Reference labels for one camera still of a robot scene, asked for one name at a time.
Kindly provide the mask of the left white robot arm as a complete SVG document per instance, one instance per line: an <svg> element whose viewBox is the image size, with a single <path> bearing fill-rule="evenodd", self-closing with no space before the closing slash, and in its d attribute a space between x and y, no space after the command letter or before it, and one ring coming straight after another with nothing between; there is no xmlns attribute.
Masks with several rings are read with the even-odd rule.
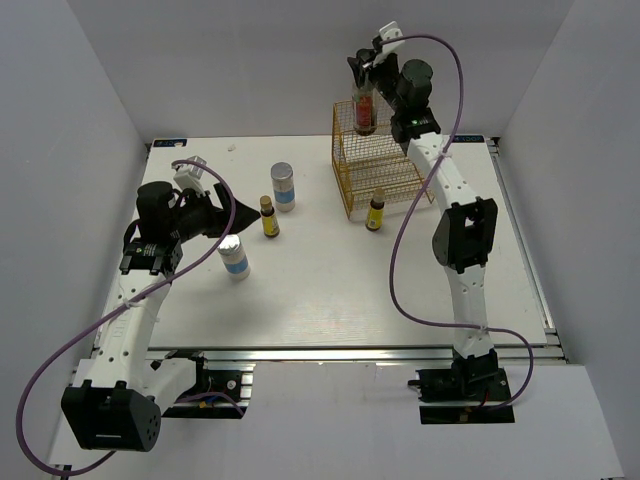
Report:
<svg viewBox="0 0 640 480"><path fill-rule="evenodd" d="M228 238L260 217L221 184L214 189L218 205L199 187L175 189L169 182L154 181L138 189L138 217L125 235L119 266L125 309L108 321L82 383L66 388L61 399L81 448L149 451L162 415L181 395L199 399L209 392L212 377L197 355L149 361L146 354L184 243L199 235Z"/></svg>

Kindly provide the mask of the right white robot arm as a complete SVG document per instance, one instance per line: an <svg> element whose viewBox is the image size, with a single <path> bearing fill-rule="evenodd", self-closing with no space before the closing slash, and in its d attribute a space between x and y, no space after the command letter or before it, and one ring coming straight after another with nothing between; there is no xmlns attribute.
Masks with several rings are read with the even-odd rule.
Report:
<svg viewBox="0 0 640 480"><path fill-rule="evenodd" d="M484 293L485 267L493 248L498 207L483 199L451 159L444 156L449 140L429 107L433 71L422 60L398 66L394 53L360 49L347 59L358 86L370 81L393 111L394 141L429 181L441 219L432 248L443 266L451 290L454 324L451 384L461 397L472 399L484 391L498 372L497 354L487 332Z"/></svg>

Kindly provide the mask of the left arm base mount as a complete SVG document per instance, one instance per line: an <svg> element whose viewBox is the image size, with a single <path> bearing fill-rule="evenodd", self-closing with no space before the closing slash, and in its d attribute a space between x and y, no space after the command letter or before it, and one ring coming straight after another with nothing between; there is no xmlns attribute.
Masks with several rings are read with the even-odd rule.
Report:
<svg viewBox="0 0 640 480"><path fill-rule="evenodd" d="M250 367L209 359L203 351L172 350L150 360L148 395L167 419L240 419L253 384Z"/></svg>

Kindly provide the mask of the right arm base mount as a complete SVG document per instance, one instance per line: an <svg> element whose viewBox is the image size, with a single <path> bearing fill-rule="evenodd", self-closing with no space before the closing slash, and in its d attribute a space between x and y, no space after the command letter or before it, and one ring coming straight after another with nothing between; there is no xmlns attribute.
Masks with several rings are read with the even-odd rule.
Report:
<svg viewBox="0 0 640 480"><path fill-rule="evenodd" d="M497 406L511 398L506 372L463 387L450 369L422 369L407 381L418 394L422 425L513 424L513 407Z"/></svg>

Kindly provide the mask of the dark sauce bottle red label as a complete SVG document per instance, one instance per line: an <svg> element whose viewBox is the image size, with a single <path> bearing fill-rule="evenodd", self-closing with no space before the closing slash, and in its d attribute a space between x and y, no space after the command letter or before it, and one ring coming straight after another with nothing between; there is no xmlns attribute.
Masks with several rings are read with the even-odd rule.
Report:
<svg viewBox="0 0 640 480"><path fill-rule="evenodd" d="M351 105L353 111L353 128L361 136L368 136L377 128L377 106L374 88L370 83L352 87Z"/></svg>

